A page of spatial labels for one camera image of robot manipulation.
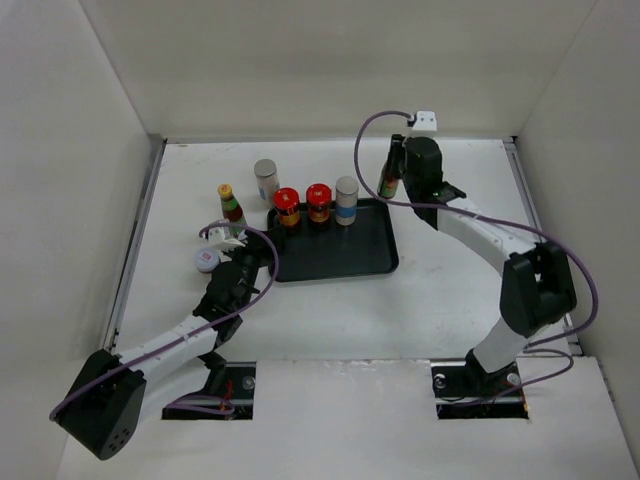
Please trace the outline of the green sauce bottle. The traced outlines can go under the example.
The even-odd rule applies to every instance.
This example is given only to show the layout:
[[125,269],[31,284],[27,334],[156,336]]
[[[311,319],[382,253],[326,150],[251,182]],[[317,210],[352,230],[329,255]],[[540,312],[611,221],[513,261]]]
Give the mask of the green sauce bottle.
[[237,237],[243,232],[246,225],[244,211],[229,184],[220,184],[217,192],[221,202],[223,218],[227,223],[232,224],[231,231]]
[[377,195],[383,199],[392,200],[396,196],[400,173],[398,170],[397,154],[390,150],[379,176]]

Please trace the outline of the silver-lid blue jar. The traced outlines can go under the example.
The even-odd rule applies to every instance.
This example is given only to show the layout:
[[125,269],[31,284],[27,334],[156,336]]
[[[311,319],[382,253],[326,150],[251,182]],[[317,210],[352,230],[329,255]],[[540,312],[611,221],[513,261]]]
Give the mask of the silver-lid blue jar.
[[342,176],[335,185],[335,220],[341,226],[354,223],[358,202],[358,182],[351,176]]

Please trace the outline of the red-lid sauce jar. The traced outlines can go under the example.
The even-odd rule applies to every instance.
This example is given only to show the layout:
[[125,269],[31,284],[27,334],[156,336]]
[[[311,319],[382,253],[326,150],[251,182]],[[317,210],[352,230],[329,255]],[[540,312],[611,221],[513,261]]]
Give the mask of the red-lid sauce jar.
[[316,231],[326,229],[330,225],[332,191],[322,183],[310,185],[306,190],[306,204],[309,226]]
[[278,189],[273,196],[273,205],[277,211],[278,220],[287,234],[297,234],[301,226],[300,200],[297,191],[291,187]]

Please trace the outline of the silver-lid spice jar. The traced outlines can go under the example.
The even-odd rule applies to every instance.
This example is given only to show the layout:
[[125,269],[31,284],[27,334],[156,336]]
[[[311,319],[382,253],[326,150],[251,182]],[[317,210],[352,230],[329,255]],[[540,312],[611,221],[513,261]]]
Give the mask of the silver-lid spice jar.
[[260,159],[254,165],[260,197],[270,206],[273,205],[275,193],[280,189],[277,166],[271,159]]

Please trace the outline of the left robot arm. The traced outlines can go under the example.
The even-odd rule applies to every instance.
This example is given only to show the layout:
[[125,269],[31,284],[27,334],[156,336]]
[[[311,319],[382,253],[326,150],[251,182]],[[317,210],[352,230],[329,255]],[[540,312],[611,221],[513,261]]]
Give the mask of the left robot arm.
[[205,293],[192,313],[155,339],[122,353],[105,349],[84,363],[65,398],[49,415],[96,458],[108,460],[131,439],[145,396],[153,386],[192,360],[197,366],[190,386],[206,399],[224,387],[224,373],[211,364],[216,350],[242,324],[241,314],[267,292],[255,287],[259,270],[279,271],[285,250],[284,230],[252,230],[211,273]]

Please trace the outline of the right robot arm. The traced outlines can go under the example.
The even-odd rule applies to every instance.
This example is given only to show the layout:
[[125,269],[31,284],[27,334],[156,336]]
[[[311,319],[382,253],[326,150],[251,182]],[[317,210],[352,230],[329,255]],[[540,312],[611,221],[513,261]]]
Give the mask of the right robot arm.
[[414,213],[485,260],[501,277],[499,319],[465,357],[463,380],[489,394],[500,375],[540,331],[577,304],[567,254],[552,241],[533,242],[481,219],[466,193],[444,180],[442,152],[428,137],[391,137],[385,170],[403,183]]

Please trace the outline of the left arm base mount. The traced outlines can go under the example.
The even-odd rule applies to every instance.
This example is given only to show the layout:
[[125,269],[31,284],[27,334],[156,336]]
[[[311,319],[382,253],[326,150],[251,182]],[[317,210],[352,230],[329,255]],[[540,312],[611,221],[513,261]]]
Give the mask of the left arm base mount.
[[189,390],[174,403],[188,409],[165,407],[162,420],[252,420],[257,383],[256,362],[230,362],[217,352],[199,357],[196,365],[208,376],[196,390]]

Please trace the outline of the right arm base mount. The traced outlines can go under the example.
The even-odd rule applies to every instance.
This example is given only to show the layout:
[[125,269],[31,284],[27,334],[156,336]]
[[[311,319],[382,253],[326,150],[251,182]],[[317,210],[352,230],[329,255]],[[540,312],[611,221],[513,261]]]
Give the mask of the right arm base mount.
[[520,419],[529,413],[514,360],[487,373],[469,351],[463,360],[431,364],[432,389],[439,420]]

